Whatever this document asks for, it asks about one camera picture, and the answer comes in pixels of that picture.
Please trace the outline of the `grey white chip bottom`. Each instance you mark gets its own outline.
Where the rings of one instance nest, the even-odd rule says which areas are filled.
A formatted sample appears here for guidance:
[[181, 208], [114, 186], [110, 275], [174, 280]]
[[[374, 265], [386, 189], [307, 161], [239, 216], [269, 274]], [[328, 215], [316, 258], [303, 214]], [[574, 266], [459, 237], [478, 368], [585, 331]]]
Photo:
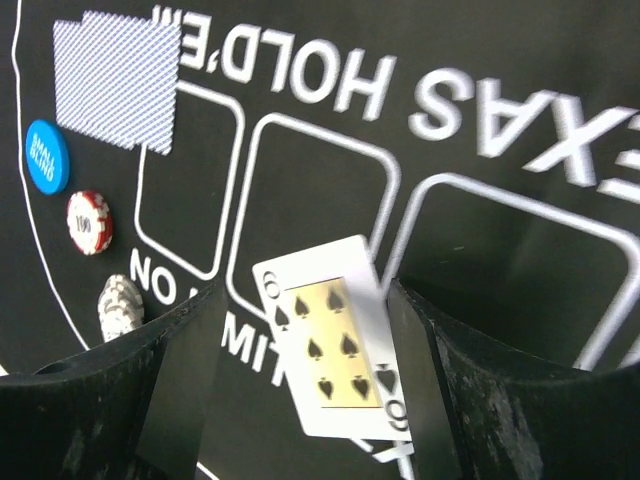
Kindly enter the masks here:
[[109, 342], [142, 326], [143, 299], [132, 280], [113, 274], [98, 298], [97, 312], [103, 340]]

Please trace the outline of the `blue blind button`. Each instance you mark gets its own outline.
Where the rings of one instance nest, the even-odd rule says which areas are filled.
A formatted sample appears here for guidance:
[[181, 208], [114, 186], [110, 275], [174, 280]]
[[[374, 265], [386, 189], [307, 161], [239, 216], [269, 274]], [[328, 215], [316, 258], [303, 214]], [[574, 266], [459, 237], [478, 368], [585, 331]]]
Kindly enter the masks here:
[[35, 120], [27, 131], [25, 146], [28, 170], [38, 190], [45, 195], [62, 192], [69, 180], [70, 157], [57, 126]]

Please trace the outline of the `red white chip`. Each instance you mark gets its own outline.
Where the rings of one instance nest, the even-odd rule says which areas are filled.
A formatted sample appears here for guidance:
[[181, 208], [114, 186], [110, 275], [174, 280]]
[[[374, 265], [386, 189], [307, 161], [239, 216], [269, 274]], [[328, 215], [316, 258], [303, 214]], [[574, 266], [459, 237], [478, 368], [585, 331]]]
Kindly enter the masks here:
[[113, 238], [113, 217], [100, 193], [83, 190], [73, 193], [67, 204], [67, 227], [76, 247], [85, 255], [105, 251]]

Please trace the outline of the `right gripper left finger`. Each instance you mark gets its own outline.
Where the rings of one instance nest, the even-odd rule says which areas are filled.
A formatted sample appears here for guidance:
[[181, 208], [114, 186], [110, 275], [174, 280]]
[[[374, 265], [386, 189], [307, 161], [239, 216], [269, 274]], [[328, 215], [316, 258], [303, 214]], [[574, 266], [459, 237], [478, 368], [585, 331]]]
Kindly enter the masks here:
[[193, 478], [225, 317], [216, 279], [115, 340], [2, 377], [2, 478]]

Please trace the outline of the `black poker felt mat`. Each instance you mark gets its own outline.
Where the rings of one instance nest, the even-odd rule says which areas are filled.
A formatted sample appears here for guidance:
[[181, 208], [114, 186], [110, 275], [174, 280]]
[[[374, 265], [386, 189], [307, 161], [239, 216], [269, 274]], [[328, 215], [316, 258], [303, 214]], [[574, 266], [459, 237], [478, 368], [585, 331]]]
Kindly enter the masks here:
[[[65, 190], [26, 160], [55, 121], [53, 24], [181, 27], [173, 147], [75, 133]], [[110, 246], [67, 227], [104, 196]], [[5, 1], [1, 379], [105, 342], [107, 278], [150, 322], [219, 279], [226, 317], [194, 479], [420, 479], [409, 441], [306, 435], [254, 264], [364, 236], [391, 283], [529, 355], [639, 367], [635, 1]]]

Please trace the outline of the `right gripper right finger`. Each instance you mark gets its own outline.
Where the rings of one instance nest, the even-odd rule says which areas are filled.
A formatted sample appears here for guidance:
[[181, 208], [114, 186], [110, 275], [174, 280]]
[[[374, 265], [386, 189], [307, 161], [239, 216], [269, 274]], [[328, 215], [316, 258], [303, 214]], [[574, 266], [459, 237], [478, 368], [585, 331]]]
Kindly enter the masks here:
[[387, 307], [420, 479], [635, 479], [639, 367], [512, 348], [399, 282]]

